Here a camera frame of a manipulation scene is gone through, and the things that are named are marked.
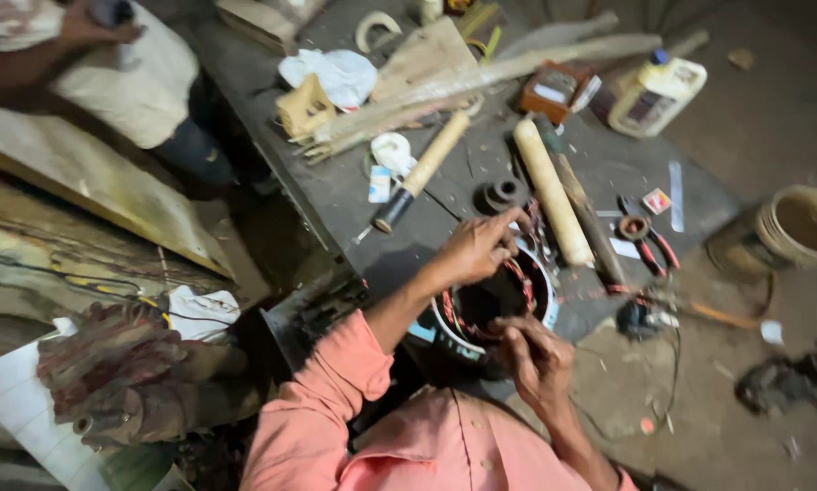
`copper wire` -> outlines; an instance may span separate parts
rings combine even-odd
[[[523,299],[526,301],[524,304],[525,311],[523,313],[531,313],[533,311],[534,302],[533,282],[526,277],[526,274],[523,273],[523,270],[516,261],[509,260],[504,262],[503,266],[512,272],[518,281],[520,281],[521,293],[523,294]],[[458,331],[458,334],[467,341],[472,337],[483,341],[498,341],[501,338],[501,336],[492,335],[475,324],[467,325],[466,321],[458,314],[454,302],[451,299],[451,292],[447,289],[442,292],[442,310],[445,314],[445,318],[456,328],[455,330]]]

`hand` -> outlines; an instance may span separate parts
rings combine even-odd
[[[470,285],[493,276],[499,265],[518,255],[509,229],[515,221],[522,230],[530,229],[530,218],[521,208],[461,222],[428,266],[436,271],[443,287]]]
[[[139,39],[143,29],[133,21],[125,22],[113,29],[99,25],[90,15],[92,0],[74,0],[66,7],[60,39],[72,46],[87,46],[99,43],[109,45],[129,45]]]
[[[572,344],[532,316],[497,318],[488,329],[503,333],[500,353],[512,372],[518,395],[540,419],[545,421],[569,407],[575,353]]]

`blue bottle cap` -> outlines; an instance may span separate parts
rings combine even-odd
[[[665,65],[669,62],[669,54],[666,52],[666,50],[657,48],[651,53],[650,60],[652,65]]]

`pliers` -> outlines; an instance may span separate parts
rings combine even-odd
[[[636,248],[639,250],[639,256],[651,270],[651,273],[654,273],[655,276],[665,277],[668,275],[669,269],[681,268],[681,264],[678,262],[676,253],[672,250],[672,247],[669,246],[669,242],[667,242],[662,235],[657,233],[657,230],[654,230],[654,227],[651,226],[650,220],[648,220],[645,213],[638,206],[633,205],[629,198],[623,195],[618,195],[618,206],[621,207],[621,211],[623,212],[625,218],[641,218],[641,220],[647,224],[645,230],[638,230],[639,234],[637,236],[631,236],[628,238],[635,243]],[[657,248],[663,253],[663,257],[666,260],[666,268],[657,262],[656,258],[654,257],[654,252],[651,251],[651,248],[648,247],[648,243],[645,241],[646,235],[654,241]]]

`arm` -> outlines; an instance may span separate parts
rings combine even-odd
[[[345,422],[388,389],[392,353],[409,324],[446,287],[497,271],[517,253],[508,225],[519,209],[460,224],[411,281],[365,315],[355,312],[315,347],[294,381],[263,407],[241,489],[333,489],[348,463]]]
[[[88,48],[99,44],[132,43],[141,29],[132,22],[113,30],[90,17],[91,0],[77,0],[65,12],[60,34],[25,50],[0,52],[0,106],[15,106],[31,92],[47,86]]]
[[[532,317],[496,319],[490,329],[503,332],[503,354],[518,394],[551,434],[557,456],[593,491],[631,489],[628,478],[621,482],[621,474],[593,447],[578,421],[569,398],[574,347]]]

